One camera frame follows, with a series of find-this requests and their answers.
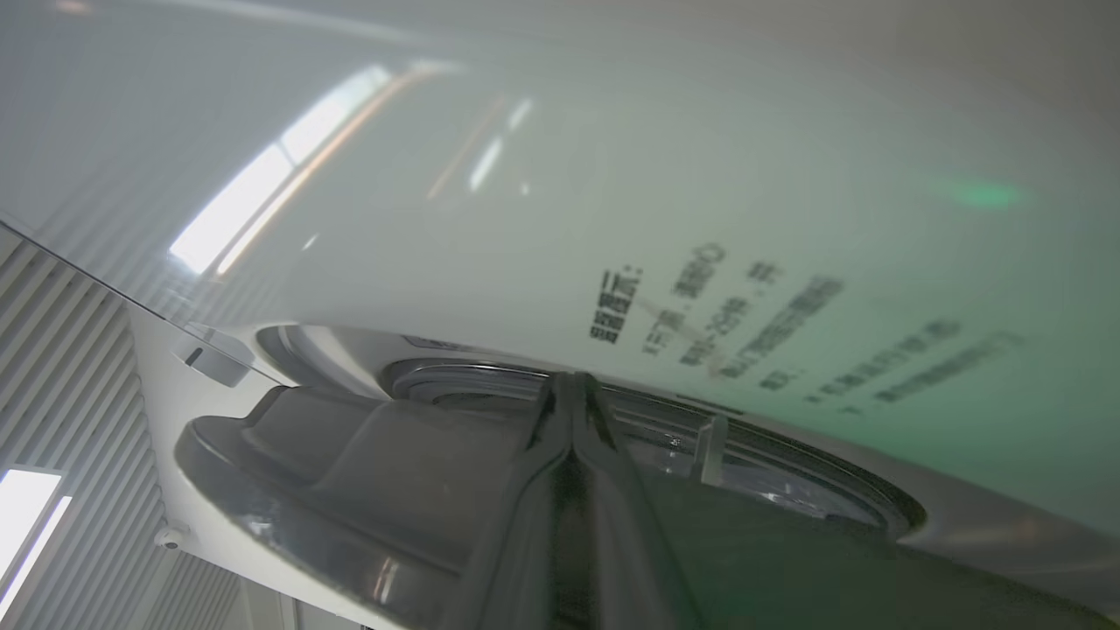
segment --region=white wall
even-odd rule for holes
[[[237,599],[230,606],[222,630],[255,630],[249,621],[249,603],[245,602],[245,590],[237,586]]]
[[[250,630],[296,630],[296,609],[291,597],[251,580],[241,581],[249,611]]]
[[[206,415],[243,417],[277,383],[250,372],[234,389],[221,386],[187,368],[170,353],[171,344],[180,334],[177,328],[136,306],[130,305],[129,315],[164,503],[169,518],[181,520],[192,529],[184,550],[374,630],[400,628],[258,545],[196,492],[175,464],[175,442],[187,421]]]
[[[337,614],[299,602],[300,630],[358,630],[361,626]]]

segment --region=security camera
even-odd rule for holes
[[[156,532],[156,546],[165,549],[178,549],[183,546],[183,541],[187,539],[189,534],[189,527],[181,522],[171,522],[166,527],[159,528],[159,531]]]

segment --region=fluorescent light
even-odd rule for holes
[[[381,66],[352,76],[289,127],[280,137],[280,146],[288,151],[292,161],[302,164],[362,103],[384,87],[390,78],[390,74]]]
[[[205,271],[291,172],[283,151],[269,145],[187,225],[171,253],[195,274]]]
[[[11,603],[16,601],[16,595],[19,594],[20,586],[27,581],[27,576],[31,573],[31,567],[35,566],[35,560],[39,559],[39,554],[43,553],[43,548],[47,546],[47,540],[50,539],[50,535],[54,534],[55,528],[58,527],[58,521],[63,519],[63,515],[66,513],[66,508],[69,507],[71,498],[63,497],[58,504],[55,506],[55,511],[50,512],[50,518],[47,519],[46,525],[43,526],[43,531],[39,532],[39,537],[35,539],[35,545],[31,546],[31,550],[27,553],[27,557],[24,558],[24,564],[20,565],[19,572],[12,577],[11,584],[8,585],[8,592],[3,594],[3,599],[0,600],[0,620],[8,614],[8,609],[11,608]]]
[[[494,164],[497,161],[498,156],[502,155],[502,139],[495,138],[493,142],[487,145],[486,150],[483,151],[483,157],[478,158],[478,164],[475,165],[475,169],[470,172],[470,191],[477,191],[483,182],[486,180],[486,176],[489,175],[491,169],[494,168]]]
[[[62,475],[10,470],[0,480],[0,575],[35,528]]]

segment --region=striped wall panel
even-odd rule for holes
[[[220,630],[236,601],[239,577],[180,553],[143,630]]]
[[[129,623],[168,553],[152,544],[165,519],[155,464],[123,302],[0,229],[0,470],[63,471],[74,497],[16,628]],[[230,597],[232,574],[197,563],[177,562],[202,580],[184,619],[208,619]],[[168,623],[153,628],[187,628]]]

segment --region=glossy white paint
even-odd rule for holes
[[[1118,534],[1117,11],[7,3],[2,216],[180,325],[250,344],[277,323],[351,326],[589,369]],[[376,95],[265,201],[223,214],[251,216],[244,245],[183,269],[188,226],[371,64],[392,76]],[[710,243],[702,297],[674,294]],[[752,284],[759,263],[781,270],[755,274],[773,285]],[[627,266],[642,276],[622,334],[591,339],[604,270]],[[827,306],[759,336],[820,277],[842,282],[818,284]],[[741,325],[702,365],[680,363],[706,326],[727,327],[731,297],[750,305]],[[652,356],[663,309],[685,322]],[[955,332],[898,350],[939,322]],[[722,376],[740,350],[758,363]],[[868,363],[892,371],[822,396]]]

